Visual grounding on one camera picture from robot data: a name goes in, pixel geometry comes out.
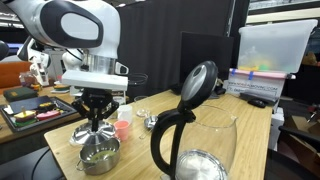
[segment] computer mouse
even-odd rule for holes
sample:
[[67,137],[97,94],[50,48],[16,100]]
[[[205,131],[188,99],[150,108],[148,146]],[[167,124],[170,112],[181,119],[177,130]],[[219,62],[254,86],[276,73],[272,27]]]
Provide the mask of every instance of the computer mouse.
[[248,101],[249,104],[259,107],[259,108],[265,108],[266,107],[266,103],[260,99],[250,99]]

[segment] glass kettle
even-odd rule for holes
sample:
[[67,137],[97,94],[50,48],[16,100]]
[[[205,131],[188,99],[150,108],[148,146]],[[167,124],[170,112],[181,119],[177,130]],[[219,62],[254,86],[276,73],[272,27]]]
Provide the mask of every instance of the glass kettle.
[[[177,108],[158,115],[151,154],[158,168],[171,179],[227,179],[236,140],[236,117],[223,109],[201,105],[217,81],[214,62],[205,61],[187,77]],[[160,151],[161,139],[175,126],[168,164]]]

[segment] plastic storage bin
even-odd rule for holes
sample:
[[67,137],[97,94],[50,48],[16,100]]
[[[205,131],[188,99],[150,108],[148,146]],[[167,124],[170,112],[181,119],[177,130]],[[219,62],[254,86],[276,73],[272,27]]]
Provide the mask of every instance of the plastic storage bin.
[[296,73],[317,24],[312,19],[240,28],[238,69]]

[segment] kettle handle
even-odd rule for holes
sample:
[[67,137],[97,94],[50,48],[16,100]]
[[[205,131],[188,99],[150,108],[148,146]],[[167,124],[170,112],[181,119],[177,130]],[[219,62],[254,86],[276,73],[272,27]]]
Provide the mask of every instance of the kettle handle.
[[[184,126],[187,122],[193,122],[194,120],[195,116],[191,111],[182,114],[178,110],[173,109],[159,114],[158,120],[154,125],[150,144],[151,155],[158,168],[168,174],[171,179],[175,179],[180,138]],[[166,130],[174,125],[176,125],[176,127],[172,140],[170,164],[168,164],[161,155],[160,142]]]

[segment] lab room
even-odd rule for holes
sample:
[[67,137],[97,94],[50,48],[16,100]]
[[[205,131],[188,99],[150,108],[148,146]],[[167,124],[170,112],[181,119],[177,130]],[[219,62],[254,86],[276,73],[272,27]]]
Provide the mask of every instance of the lab room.
[[0,180],[320,179],[320,1],[0,0]]

